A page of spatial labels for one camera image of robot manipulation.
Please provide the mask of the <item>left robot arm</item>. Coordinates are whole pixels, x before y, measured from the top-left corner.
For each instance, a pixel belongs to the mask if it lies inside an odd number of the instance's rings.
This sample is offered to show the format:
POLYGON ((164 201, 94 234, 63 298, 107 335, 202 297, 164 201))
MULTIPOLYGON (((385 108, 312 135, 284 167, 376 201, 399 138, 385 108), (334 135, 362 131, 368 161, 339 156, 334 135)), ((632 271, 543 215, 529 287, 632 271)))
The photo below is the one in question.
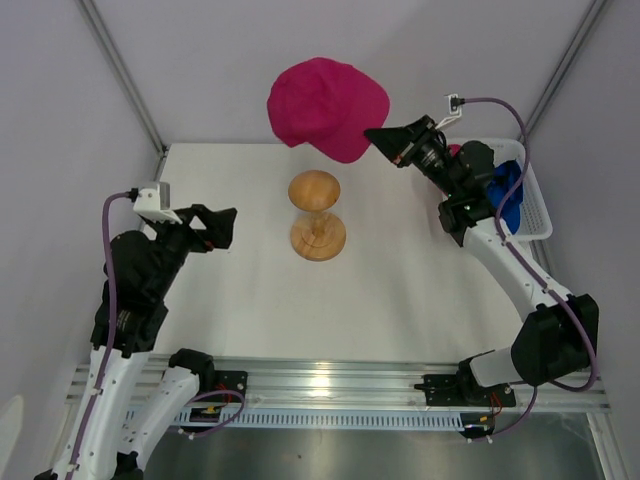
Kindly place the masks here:
POLYGON ((216 388, 211 355, 181 348, 132 421, 125 419, 143 367, 168 314, 165 296, 192 253, 228 249, 237 211, 193 204, 156 233, 127 231, 108 241, 107 280, 91 333, 89 378, 60 458, 42 479, 140 479, 155 447, 192 400, 216 388))

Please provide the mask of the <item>pink cap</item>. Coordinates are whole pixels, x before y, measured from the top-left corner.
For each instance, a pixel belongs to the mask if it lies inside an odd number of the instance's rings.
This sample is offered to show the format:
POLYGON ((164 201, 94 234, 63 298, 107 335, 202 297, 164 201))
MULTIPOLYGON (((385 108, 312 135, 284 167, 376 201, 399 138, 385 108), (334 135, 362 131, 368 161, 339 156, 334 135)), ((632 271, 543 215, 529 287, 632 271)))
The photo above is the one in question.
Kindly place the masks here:
POLYGON ((350 164, 369 148, 364 131, 383 126, 390 111, 385 89, 354 66, 315 57, 282 72, 266 102, 274 135, 288 147, 309 144, 350 164))
POLYGON ((461 150, 461 146, 459 144, 451 144, 448 146, 448 149, 452 156, 456 156, 461 150))

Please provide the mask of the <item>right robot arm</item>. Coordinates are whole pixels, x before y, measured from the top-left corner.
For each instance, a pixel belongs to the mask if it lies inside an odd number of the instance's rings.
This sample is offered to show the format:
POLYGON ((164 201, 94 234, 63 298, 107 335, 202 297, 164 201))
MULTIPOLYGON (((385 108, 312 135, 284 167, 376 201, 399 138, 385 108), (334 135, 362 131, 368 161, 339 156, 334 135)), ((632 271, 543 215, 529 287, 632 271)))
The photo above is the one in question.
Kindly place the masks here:
POLYGON ((513 240, 488 194, 493 150, 471 140, 453 152, 428 116, 404 127, 370 128, 364 135, 396 167, 416 167, 444 193, 438 206, 442 229, 486 268, 521 317, 511 346, 459 363, 454 390, 463 403, 479 405, 513 384, 558 385, 585 368, 592 371, 586 384, 593 385, 598 305, 556 282, 513 240))

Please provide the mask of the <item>blue cap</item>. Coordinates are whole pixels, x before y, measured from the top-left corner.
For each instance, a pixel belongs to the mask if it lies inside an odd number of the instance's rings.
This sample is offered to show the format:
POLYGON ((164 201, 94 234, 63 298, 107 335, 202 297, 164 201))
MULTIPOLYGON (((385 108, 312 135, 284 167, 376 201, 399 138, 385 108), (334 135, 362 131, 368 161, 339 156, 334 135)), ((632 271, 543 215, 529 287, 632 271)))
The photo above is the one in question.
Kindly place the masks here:
POLYGON ((520 206, 524 198, 524 189, 519 185, 512 194, 509 194, 509 191, 516 184, 521 173, 520 164, 515 159, 508 160, 494 168, 493 178, 487 185, 487 197, 495 208, 498 208, 503 198, 507 196, 501 210, 501 218, 511 234, 516 234, 520 228, 520 206))

